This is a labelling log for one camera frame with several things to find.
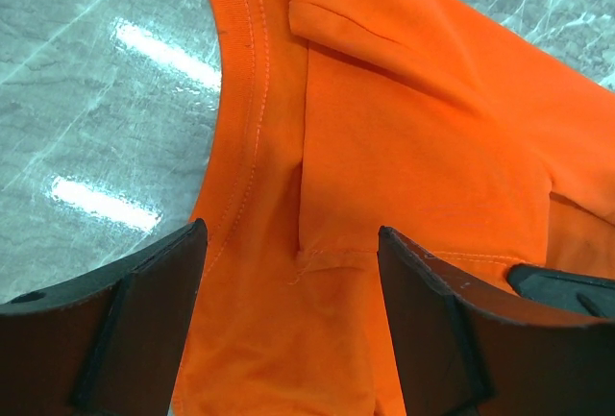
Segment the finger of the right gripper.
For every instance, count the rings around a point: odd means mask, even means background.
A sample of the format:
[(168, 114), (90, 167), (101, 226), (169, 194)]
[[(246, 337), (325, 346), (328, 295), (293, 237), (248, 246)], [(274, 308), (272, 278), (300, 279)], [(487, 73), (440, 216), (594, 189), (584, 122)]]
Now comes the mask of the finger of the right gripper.
[(511, 267), (508, 284), (536, 303), (597, 318), (614, 317), (614, 280), (527, 264)]

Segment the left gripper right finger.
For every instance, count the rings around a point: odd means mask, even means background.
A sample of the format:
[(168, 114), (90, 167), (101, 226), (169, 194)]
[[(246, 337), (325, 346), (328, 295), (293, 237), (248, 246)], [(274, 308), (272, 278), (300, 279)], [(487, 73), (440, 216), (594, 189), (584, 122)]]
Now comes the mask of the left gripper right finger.
[(390, 227), (378, 264), (409, 415), (610, 415), (614, 317), (536, 303)]

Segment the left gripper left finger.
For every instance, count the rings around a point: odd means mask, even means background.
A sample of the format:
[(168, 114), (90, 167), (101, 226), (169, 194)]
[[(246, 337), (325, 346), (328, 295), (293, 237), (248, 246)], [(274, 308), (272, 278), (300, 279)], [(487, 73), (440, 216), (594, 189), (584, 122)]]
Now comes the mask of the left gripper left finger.
[(2, 414), (167, 414), (207, 247), (197, 219), (2, 304)]

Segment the orange t shirt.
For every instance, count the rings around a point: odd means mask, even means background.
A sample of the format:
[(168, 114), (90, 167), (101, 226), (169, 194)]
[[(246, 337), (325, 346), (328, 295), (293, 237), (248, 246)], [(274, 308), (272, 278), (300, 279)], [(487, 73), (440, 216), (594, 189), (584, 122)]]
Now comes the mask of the orange t shirt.
[(392, 227), (497, 288), (614, 275), (614, 96), (459, 0), (210, 0), (217, 127), (179, 415), (406, 415)]

